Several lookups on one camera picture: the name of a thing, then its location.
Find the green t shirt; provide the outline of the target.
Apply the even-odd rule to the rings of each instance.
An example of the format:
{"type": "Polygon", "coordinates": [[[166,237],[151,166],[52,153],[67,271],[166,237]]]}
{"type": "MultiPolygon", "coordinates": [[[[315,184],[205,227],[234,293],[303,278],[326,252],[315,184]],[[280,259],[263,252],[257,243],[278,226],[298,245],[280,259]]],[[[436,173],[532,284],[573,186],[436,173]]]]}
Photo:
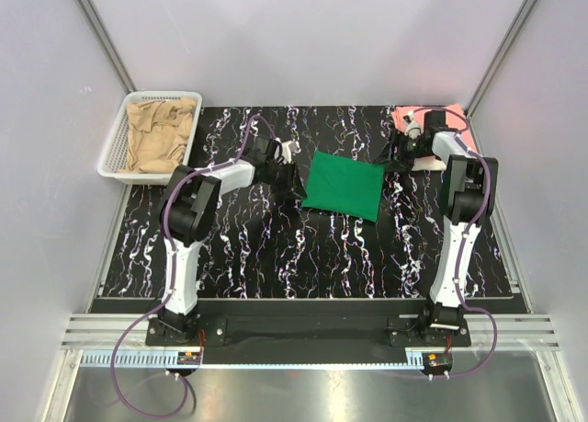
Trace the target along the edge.
{"type": "Polygon", "coordinates": [[[304,208],[341,213],[370,222],[379,214],[385,167],[317,152],[306,182],[304,208]]]}

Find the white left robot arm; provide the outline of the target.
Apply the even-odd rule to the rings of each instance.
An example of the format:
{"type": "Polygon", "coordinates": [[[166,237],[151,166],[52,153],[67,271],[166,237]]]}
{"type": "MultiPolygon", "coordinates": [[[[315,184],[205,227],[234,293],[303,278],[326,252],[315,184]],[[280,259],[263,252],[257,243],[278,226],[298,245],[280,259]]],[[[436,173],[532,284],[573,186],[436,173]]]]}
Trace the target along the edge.
{"type": "Polygon", "coordinates": [[[198,258],[222,196],[266,184],[279,197],[304,200],[295,141],[260,137],[243,154],[206,168],[179,166],[161,199],[159,215],[166,253],[165,285],[157,324],[180,341],[198,335],[198,258]]]}

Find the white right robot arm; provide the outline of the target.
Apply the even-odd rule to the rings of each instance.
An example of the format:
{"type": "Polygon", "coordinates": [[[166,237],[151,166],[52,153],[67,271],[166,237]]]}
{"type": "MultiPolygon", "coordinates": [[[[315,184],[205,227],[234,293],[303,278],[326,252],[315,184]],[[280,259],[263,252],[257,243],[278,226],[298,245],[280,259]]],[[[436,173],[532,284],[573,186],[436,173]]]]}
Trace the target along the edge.
{"type": "Polygon", "coordinates": [[[445,166],[439,201],[444,221],[441,255],[425,306],[410,329],[433,344],[465,330],[466,312],[481,311],[466,305],[466,277],[477,238],[492,216],[499,167],[496,159],[481,155],[464,140],[468,124],[462,129],[448,125],[448,114],[465,119],[450,108],[408,110],[405,128],[390,135],[374,161],[392,173],[412,171],[420,159],[445,166]]]}

